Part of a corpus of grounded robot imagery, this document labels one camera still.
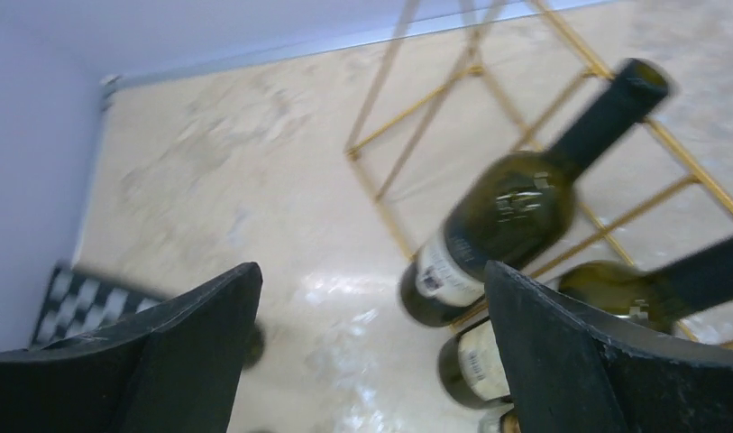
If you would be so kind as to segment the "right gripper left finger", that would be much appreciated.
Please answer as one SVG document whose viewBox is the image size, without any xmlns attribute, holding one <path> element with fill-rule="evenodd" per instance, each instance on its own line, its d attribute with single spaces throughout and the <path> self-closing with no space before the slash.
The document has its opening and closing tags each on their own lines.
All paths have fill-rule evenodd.
<svg viewBox="0 0 733 433">
<path fill-rule="evenodd" d="M 262 287 L 242 263 L 112 325 L 0 352 L 0 432 L 224 432 Z"/>
</svg>

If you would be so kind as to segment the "dark wine bottle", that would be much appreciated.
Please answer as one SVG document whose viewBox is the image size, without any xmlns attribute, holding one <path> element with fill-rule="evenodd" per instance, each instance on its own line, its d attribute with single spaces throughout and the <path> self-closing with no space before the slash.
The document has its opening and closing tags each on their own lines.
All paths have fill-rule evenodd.
<svg viewBox="0 0 733 433">
<path fill-rule="evenodd" d="M 582 263 L 546 287 L 658 332 L 733 300 L 733 236 L 649 272 L 611 261 Z M 445 392 L 483 410 L 512 401 L 489 318 L 450 338 L 437 358 Z"/>
<path fill-rule="evenodd" d="M 672 92 L 649 60 L 628 58 L 550 146 L 493 162 L 418 249 L 400 284 L 416 322 L 445 327 L 480 302 L 489 261 L 521 270 L 571 228 L 576 181 Z"/>
<path fill-rule="evenodd" d="M 255 321 L 248 339 L 243 368 L 249 370 L 255 367 L 264 355 L 265 347 L 266 339 L 263 326 L 259 321 Z"/>
</svg>

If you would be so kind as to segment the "clear liquor bottle black cap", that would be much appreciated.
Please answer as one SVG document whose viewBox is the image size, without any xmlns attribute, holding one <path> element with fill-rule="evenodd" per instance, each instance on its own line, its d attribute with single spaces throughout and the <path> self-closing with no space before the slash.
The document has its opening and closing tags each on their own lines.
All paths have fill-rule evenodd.
<svg viewBox="0 0 733 433">
<path fill-rule="evenodd" d="M 478 433 L 520 433 L 518 416 L 513 407 L 491 409 L 480 419 Z"/>
</svg>

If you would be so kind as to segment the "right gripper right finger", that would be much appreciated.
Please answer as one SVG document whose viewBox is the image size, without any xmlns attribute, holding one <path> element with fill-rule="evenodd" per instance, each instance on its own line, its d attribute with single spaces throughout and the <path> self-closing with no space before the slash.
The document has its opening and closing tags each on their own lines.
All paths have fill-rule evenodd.
<svg viewBox="0 0 733 433">
<path fill-rule="evenodd" d="M 523 432 L 733 432 L 733 350 L 662 334 L 499 262 L 488 311 Z"/>
</svg>

